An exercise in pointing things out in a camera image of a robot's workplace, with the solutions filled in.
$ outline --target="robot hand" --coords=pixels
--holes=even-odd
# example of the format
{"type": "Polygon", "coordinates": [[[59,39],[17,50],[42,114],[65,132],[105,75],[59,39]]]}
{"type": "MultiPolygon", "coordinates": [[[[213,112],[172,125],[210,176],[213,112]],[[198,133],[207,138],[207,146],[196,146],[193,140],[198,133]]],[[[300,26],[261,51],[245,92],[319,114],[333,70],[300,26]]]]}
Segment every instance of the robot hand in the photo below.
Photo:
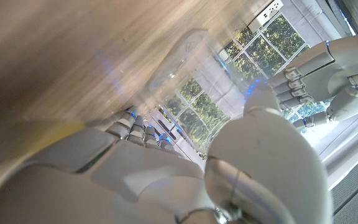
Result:
{"type": "Polygon", "coordinates": [[[232,220],[330,222],[325,169],[281,116],[267,85],[255,87],[244,117],[227,123],[213,140],[204,181],[211,200],[232,220]]]}
{"type": "Polygon", "coordinates": [[[358,35],[312,47],[268,82],[282,110],[333,98],[327,111],[296,121],[298,129],[358,114],[358,35]]]}

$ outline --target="window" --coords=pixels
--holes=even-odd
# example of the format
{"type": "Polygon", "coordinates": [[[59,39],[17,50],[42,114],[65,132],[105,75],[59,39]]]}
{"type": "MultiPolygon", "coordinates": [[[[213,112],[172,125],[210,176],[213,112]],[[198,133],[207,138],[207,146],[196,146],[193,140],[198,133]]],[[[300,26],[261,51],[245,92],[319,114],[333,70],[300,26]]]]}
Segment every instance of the window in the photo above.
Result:
{"type": "MultiPolygon", "coordinates": [[[[234,65],[250,84],[256,77],[270,78],[286,67],[294,58],[309,49],[283,14],[276,14],[265,26],[251,33],[248,28],[238,33],[225,47],[234,65]]],[[[331,100],[308,103],[283,112],[293,123],[306,116],[325,111],[331,100]]],[[[316,138],[311,130],[302,130],[304,136],[316,138]]]]}
{"type": "MultiPolygon", "coordinates": [[[[255,33],[245,28],[236,34],[225,49],[233,61],[230,66],[240,74],[241,85],[250,85],[257,77],[272,77],[309,49],[309,46],[284,15],[278,13],[255,33]]],[[[194,79],[168,99],[164,106],[198,148],[208,147],[216,133],[230,120],[194,79]]],[[[308,103],[285,110],[283,115],[293,123],[305,116],[325,111],[329,102],[308,103]]],[[[314,129],[302,130],[301,133],[312,139],[311,144],[321,137],[314,129]]]]}
{"type": "Polygon", "coordinates": [[[208,147],[230,120],[194,79],[177,90],[164,106],[197,148],[208,147]]]}

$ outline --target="transparent cup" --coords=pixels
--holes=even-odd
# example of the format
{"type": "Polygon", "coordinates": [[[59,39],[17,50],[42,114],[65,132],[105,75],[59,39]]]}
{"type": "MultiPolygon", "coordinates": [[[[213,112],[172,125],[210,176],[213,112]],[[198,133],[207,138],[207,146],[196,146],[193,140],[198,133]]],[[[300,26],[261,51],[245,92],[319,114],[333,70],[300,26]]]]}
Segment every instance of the transparent cup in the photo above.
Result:
{"type": "Polygon", "coordinates": [[[242,116],[250,91],[227,52],[204,30],[182,37],[148,85],[171,122],[168,129],[176,126],[198,152],[206,152],[220,129],[242,116]]]}

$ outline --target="green foliage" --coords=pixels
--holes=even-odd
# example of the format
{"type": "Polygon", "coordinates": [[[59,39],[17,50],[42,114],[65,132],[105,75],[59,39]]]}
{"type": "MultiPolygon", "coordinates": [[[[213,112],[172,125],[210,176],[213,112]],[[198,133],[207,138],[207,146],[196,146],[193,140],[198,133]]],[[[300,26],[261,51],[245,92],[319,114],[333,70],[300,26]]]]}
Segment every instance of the green foliage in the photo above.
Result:
{"type": "Polygon", "coordinates": [[[256,36],[257,32],[252,33],[251,30],[246,27],[243,31],[236,35],[235,39],[245,47],[256,36]]]}
{"type": "Polygon", "coordinates": [[[191,99],[193,99],[201,91],[201,86],[192,78],[181,88],[180,94],[187,100],[187,102],[190,102],[191,99]]]}
{"type": "Polygon", "coordinates": [[[327,99],[327,100],[324,100],[323,103],[326,105],[326,106],[329,106],[331,104],[331,102],[333,101],[333,97],[330,98],[330,99],[327,99]]]}
{"type": "Polygon", "coordinates": [[[298,121],[301,119],[297,114],[294,114],[290,119],[288,119],[289,122],[294,123],[295,121],[298,121]]]}
{"type": "Polygon", "coordinates": [[[179,112],[185,107],[186,105],[182,103],[181,99],[178,96],[174,96],[168,103],[165,105],[167,110],[171,112],[172,115],[178,116],[179,112]]]}
{"type": "Polygon", "coordinates": [[[305,118],[307,116],[311,116],[313,114],[320,113],[325,110],[326,110],[326,108],[321,103],[305,103],[298,110],[298,114],[302,118],[305,118]]]}
{"type": "Polygon", "coordinates": [[[285,63],[277,51],[262,37],[258,37],[246,51],[266,75],[270,77],[285,63]]]}
{"type": "Polygon", "coordinates": [[[228,52],[231,58],[237,56],[237,54],[239,54],[241,51],[241,48],[233,41],[227,44],[224,49],[228,52]]]}
{"type": "Polygon", "coordinates": [[[164,116],[165,119],[167,119],[167,121],[169,121],[169,123],[173,124],[172,120],[169,118],[169,116],[164,112],[164,110],[162,108],[158,109],[158,111],[160,113],[162,113],[162,115],[164,116]]]}
{"type": "Polygon", "coordinates": [[[285,119],[288,119],[290,118],[291,114],[293,114],[293,109],[290,108],[290,109],[283,110],[282,113],[283,113],[283,117],[285,119]]]}
{"type": "Polygon", "coordinates": [[[305,43],[283,15],[279,15],[264,30],[264,35],[286,58],[292,57],[305,43]]]}
{"type": "Polygon", "coordinates": [[[259,69],[249,60],[245,54],[241,54],[240,57],[234,62],[236,67],[240,70],[244,80],[249,83],[257,76],[261,75],[259,69]]]}
{"type": "Polygon", "coordinates": [[[196,113],[186,109],[178,118],[178,124],[187,133],[196,147],[203,147],[208,138],[208,130],[196,113]]]}
{"type": "Polygon", "coordinates": [[[206,93],[197,97],[192,104],[192,107],[200,115],[209,130],[212,130],[220,122],[227,119],[227,116],[216,106],[206,93]]]}

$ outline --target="glass window pane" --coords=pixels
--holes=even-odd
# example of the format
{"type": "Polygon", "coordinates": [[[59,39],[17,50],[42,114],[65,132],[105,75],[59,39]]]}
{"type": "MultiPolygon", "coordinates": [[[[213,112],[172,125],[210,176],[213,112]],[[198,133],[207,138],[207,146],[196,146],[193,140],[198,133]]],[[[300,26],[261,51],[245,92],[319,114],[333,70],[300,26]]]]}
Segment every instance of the glass window pane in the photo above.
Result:
{"type": "Polygon", "coordinates": [[[235,36],[235,39],[245,47],[256,36],[257,32],[252,33],[251,30],[246,27],[243,31],[235,36]]]}
{"type": "Polygon", "coordinates": [[[183,86],[180,89],[180,94],[188,101],[190,102],[191,99],[193,99],[198,93],[202,91],[201,86],[197,83],[196,80],[193,78],[186,83],[185,86],[183,86]]]}
{"type": "Polygon", "coordinates": [[[200,148],[208,138],[208,130],[196,113],[186,109],[178,118],[178,124],[187,133],[193,144],[200,148]]]}
{"type": "Polygon", "coordinates": [[[290,58],[305,43],[283,15],[279,15],[264,30],[264,35],[286,58],[290,58]]]}
{"type": "Polygon", "coordinates": [[[324,100],[323,103],[324,103],[326,106],[329,106],[329,105],[331,104],[331,102],[332,102],[333,99],[334,99],[334,98],[332,97],[332,98],[330,98],[330,99],[324,100]]]}
{"type": "Polygon", "coordinates": [[[237,54],[239,54],[241,51],[241,48],[233,41],[227,44],[224,49],[228,52],[231,58],[237,56],[237,54]]]}
{"type": "Polygon", "coordinates": [[[294,123],[295,121],[298,121],[301,119],[297,114],[292,115],[290,119],[288,119],[289,122],[294,123]]]}
{"type": "Polygon", "coordinates": [[[285,61],[262,37],[258,37],[246,50],[256,64],[272,77],[285,61]]]}
{"type": "Polygon", "coordinates": [[[166,114],[166,112],[162,108],[160,108],[158,110],[170,124],[173,124],[171,118],[166,114]]]}
{"type": "Polygon", "coordinates": [[[326,111],[326,108],[321,103],[305,103],[303,106],[298,110],[298,114],[305,118],[307,116],[311,116],[316,113],[320,113],[326,111]]]}
{"type": "Polygon", "coordinates": [[[216,106],[206,93],[197,97],[192,104],[192,107],[200,115],[209,130],[212,130],[219,123],[227,120],[227,116],[216,106]]]}
{"type": "Polygon", "coordinates": [[[241,75],[244,77],[244,80],[249,83],[257,76],[261,75],[259,69],[249,60],[245,54],[241,54],[234,64],[241,72],[241,75]]]}
{"type": "Polygon", "coordinates": [[[303,49],[295,56],[295,58],[297,58],[299,55],[305,53],[308,49],[310,49],[309,46],[304,46],[303,49]]]}
{"type": "Polygon", "coordinates": [[[282,113],[285,119],[289,119],[291,114],[293,113],[293,109],[290,108],[290,109],[283,110],[282,113]]]}
{"type": "Polygon", "coordinates": [[[181,99],[175,94],[175,96],[166,103],[165,107],[172,115],[178,116],[179,112],[185,107],[186,105],[181,101],[181,99]]]}

